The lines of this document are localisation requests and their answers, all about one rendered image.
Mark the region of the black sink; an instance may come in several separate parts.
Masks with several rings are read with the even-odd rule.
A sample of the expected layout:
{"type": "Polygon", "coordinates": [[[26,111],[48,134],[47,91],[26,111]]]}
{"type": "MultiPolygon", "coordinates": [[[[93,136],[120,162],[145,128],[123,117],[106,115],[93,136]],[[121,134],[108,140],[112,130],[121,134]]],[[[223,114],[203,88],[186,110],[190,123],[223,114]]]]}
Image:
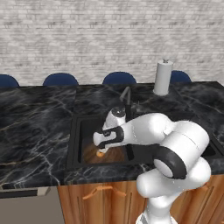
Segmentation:
{"type": "MultiPolygon", "coordinates": [[[[153,153],[155,145],[134,145],[127,144],[109,148],[104,157],[97,157],[99,150],[93,142],[93,134],[102,130],[107,117],[102,115],[82,115],[73,118],[70,135],[69,150],[67,154],[66,168],[74,170],[78,168],[100,167],[106,169],[122,169],[140,164],[153,164],[153,153]]],[[[189,120],[206,125],[197,116],[184,113],[170,118],[172,121],[189,120]]],[[[209,144],[202,154],[202,157],[209,160],[224,156],[224,148],[209,131],[209,144]]]]}

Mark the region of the dark grey sink faucet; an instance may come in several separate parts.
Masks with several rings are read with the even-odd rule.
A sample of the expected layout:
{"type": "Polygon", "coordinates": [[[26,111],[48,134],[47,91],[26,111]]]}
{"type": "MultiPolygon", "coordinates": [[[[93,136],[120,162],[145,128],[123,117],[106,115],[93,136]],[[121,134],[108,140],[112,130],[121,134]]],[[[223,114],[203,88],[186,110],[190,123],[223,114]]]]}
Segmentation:
{"type": "Polygon", "coordinates": [[[128,122],[131,119],[134,119],[137,116],[137,107],[134,105],[131,100],[131,89],[126,87],[122,94],[120,95],[120,103],[122,111],[124,112],[126,118],[125,121],[128,122]]]}

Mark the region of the wooden cabinet door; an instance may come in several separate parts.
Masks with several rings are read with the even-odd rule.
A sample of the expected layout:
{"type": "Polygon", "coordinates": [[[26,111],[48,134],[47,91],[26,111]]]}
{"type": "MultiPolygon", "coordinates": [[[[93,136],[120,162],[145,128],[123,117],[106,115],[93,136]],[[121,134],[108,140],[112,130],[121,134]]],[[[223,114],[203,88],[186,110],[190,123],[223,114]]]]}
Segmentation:
{"type": "Polygon", "coordinates": [[[114,182],[113,186],[127,195],[120,197],[112,192],[110,224],[136,224],[138,216],[144,211],[146,205],[146,199],[137,191],[137,182],[114,182]]]}
{"type": "Polygon", "coordinates": [[[83,200],[97,186],[105,184],[63,185],[58,187],[65,224],[110,224],[112,190],[99,191],[83,200]]]}
{"type": "Polygon", "coordinates": [[[171,206],[178,224],[224,224],[224,174],[212,175],[206,191],[183,192],[171,206]]]}

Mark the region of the blue chair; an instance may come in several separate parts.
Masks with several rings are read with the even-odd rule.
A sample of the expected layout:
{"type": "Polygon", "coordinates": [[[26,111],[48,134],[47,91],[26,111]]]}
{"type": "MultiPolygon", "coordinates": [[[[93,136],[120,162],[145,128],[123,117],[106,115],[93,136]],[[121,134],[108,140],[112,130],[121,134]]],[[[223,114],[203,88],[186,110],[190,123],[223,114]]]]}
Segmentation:
{"type": "Polygon", "coordinates": [[[79,82],[70,73],[52,73],[43,82],[44,86],[70,86],[78,84],[79,82]]]}
{"type": "Polygon", "coordinates": [[[183,71],[173,70],[171,72],[171,83],[191,82],[189,75],[183,71]]]}
{"type": "Polygon", "coordinates": [[[137,81],[133,75],[126,72],[109,73],[103,80],[103,84],[136,84],[137,81]]]}
{"type": "Polygon", "coordinates": [[[18,88],[19,84],[15,78],[8,74],[0,74],[0,88],[18,88]]]}

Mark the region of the white paper towel roll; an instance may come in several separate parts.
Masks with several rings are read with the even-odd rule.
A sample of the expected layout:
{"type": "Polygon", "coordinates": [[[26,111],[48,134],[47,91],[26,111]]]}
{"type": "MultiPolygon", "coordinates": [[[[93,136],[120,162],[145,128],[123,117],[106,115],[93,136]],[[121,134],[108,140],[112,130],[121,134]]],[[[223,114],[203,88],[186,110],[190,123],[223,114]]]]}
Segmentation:
{"type": "Polygon", "coordinates": [[[165,96],[169,93],[173,62],[163,58],[157,63],[157,71],[153,92],[155,95],[165,96]]]}

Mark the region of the grey dishwasher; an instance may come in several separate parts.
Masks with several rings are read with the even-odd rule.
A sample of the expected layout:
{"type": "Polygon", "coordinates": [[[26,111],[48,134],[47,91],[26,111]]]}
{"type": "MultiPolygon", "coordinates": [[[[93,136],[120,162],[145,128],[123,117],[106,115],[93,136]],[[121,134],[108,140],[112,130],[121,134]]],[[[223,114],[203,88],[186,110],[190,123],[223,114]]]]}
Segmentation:
{"type": "Polygon", "coordinates": [[[65,224],[57,188],[0,190],[0,224],[65,224]]]}

